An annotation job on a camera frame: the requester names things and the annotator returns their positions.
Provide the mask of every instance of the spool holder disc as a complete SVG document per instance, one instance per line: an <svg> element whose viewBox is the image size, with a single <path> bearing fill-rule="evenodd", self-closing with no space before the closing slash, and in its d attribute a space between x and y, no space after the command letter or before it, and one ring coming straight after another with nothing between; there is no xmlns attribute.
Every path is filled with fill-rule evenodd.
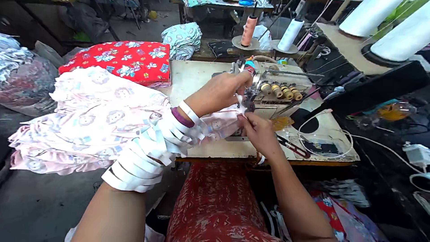
<svg viewBox="0 0 430 242"><path fill-rule="evenodd" d="M233 45L241 50L258 50L260 48L260 42L254 38L251 38L251 43L248 47L243 46L240 41L242 40L242 35L234 37L231 42Z"/></svg>
<svg viewBox="0 0 430 242"><path fill-rule="evenodd" d="M280 41L281 40L272 40L270 42L270 47L285 54L296 54L298 52L298 48L294 44L292 44L288 50L281 50L280 48L278 48L278 44Z"/></svg>
<svg viewBox="0 0 430 242"><path fill-rule="evenodd" d="M381 65L381 66L385 66L385 67L397 67L400 65L405 64L407 61L402 61L402 62L397 62L397 61L392 61L392 60L387 60L384 59L376 54L374 54L371 50L370 47L373 44L367 44L365 45L362 49L361 49L361 54L368 60L371 61L377 65Z"/></svg>

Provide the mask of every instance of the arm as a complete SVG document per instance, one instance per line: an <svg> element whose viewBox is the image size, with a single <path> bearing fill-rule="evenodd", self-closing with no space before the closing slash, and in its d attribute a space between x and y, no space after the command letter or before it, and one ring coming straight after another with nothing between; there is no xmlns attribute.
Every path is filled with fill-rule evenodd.
<svg viewBox="0 0 430 242"><path fill-rule="evenodd" d="M237 92L243 95L244 86L251 83L249 73L221 74L189 96L185 103L200 118L237 103L234 94ZM182 117L191 121L181 108L177 110ZM128 162L128 157L121 158ZM121 191L105 182L85 210L72 242L143 242L144 236L145 193Z"/></svg>
<svg viewBox="0 0 430 242"><path fill-rule="evenodd" d="M300 183L279 142L273 134L272 122L246 113L238 117L254 147L272 168L276 196L285 224L294 241L337 241L333 229L309 193Z"/></svg>

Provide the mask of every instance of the red fabric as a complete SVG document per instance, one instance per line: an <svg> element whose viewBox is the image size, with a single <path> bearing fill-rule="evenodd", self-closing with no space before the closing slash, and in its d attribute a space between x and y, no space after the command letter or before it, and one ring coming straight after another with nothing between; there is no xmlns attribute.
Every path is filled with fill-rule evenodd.
<svg viewBox="0 0 430 242"><path fill-rule="evenodd" d="M120 41L96 44L78 52L60 74L76 68L100 66L110 73L146 87L170 86L169 44Z"/></svg>
<svg viewBox="0 0 430 242"><path fill-rule="evenodd" d="M170 217L166 242L267 241L242 164L193 163Z"/></svg>
<svg viewBox="0 0 430 242"><path fill-rule="evenodd" d="M326 219L330 222L335 235L341 235L343 237L345 235L345 230L339 220L335 208L333 207L334 201L330 198L330 196L321 191L312 191L310 192L310 195L321 211L323 211Z"/></svg>

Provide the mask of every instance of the hand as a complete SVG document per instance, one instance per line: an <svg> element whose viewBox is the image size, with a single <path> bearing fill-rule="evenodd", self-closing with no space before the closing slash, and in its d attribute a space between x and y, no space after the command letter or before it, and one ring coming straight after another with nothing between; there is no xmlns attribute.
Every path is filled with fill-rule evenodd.
<svg viewBox="0 0 430 242"><path fill-rule="evenodd" d="M247 71L239 74L222 73L210 79L202 88L189 96L185 103L198 117L220 111L237 103L235 93L243 95L245 86L252 85Z"/></svg>
<svg viewBox="0 0 430 242"><path fill-rule="evenodd" d="M258 117L257 115L247 112L243 116L237 116L240 126L243 126L249 141L263 154L269 161L280 160L285 157L284 151L275 136L272 121Z"/></svg>

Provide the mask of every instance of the person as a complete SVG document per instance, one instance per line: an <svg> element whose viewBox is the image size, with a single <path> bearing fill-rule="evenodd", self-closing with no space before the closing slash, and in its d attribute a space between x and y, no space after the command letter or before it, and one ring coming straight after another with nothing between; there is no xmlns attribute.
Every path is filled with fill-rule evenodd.
<svg viewBox="0 0 430 242"><path fill-rule="evenodd" d="M237 103L252 77L220 74L185 103L198 117ZM179 107L181 123L192 120ZM337 241L324 214L295 175L270 120L253 113L238 116L253 146L271 166L280 210L294 242ZM145 193L120 191L103 183L89 203L73 242L143 242ZM280 241L267 233L257 201L237 163L193 163L171 215L166 241Z"/></svg>

